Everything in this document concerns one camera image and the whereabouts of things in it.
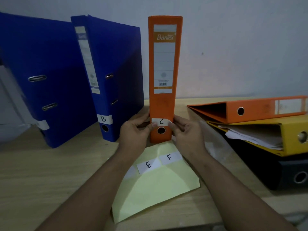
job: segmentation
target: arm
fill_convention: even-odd
[[[140,131],[149,114],[127,121],[121,127],[119,147],[89,180],[56,209],[36,231],[102,230],[117,190],[128,169],[141,155],[155,124]]]
[[[203,178],[229,231],[297,230],[206,151],[197,122],[174,116],[169,127],[177,149]]]

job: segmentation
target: yellow paper folder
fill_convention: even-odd
[[[207,121],[207,123],[225,132],[228,131],[226,128],[218,127],[218,125],[222,123],[213,121]],[[278,125],[281,131],[283,150],[270,149],[249,141],[246,142],[279,156],[289,156],[308,152],[308,115],[240,122],[230,125],[268,125],[268,127],[270,127],[270,125]]]
[[[115,223],[200,187],[172,141],[145,148],[121,182],[112,205]]]

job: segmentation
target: binder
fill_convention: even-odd
[[[181,16],[148,18],[150,121],[158,125],[150,134],[151,143],[171,140],[168,123],[174,115],[182,24]]]
[[[207,121],[213,127],[224,132],[228,129],[218,127],[218,122]],[[269,149],[258,144],[245,141],[265,151],[271,152],[278,156],[290,156],[308,152],[308,115],[291,116],[283,118],[273,118],[265,120],[257,120],[250,122],[233,123],[230,125],[278,125],[281,130],[283,150]]]
[[[187,105],[188,108],[225,124],[303,115],[307,96],[288,96]]]
[[[103,138],[115,142],[144,105],[140,28],[90,15],[71,21]]]
[[[45,141],[58,147],[97,121],[70,22],[0,13],[0,57]]]
[[[308,187],[308,153],[280,157],[245,141],[228,139],[224,131],[218,132],[270,190]]]

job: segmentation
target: forearm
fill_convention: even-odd
[[[200,173],[229,231],[297,230],[208,153],[190,162]]]
[[[121,181],[133,162],[130,154],[118,149],[37,231],[102,230]]]

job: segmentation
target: yellow binder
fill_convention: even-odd
[[[207,123],[225,132],[228,131],[228,129],[218,127],[218,125],[222,123],[215,121],[207,121]],[[256,124],[279,125],[282,136],[283,150],[269,149],[249,141],[246,142],[279,156],[289,156],[308,152],[308,115],[240,122],[230,125]]]

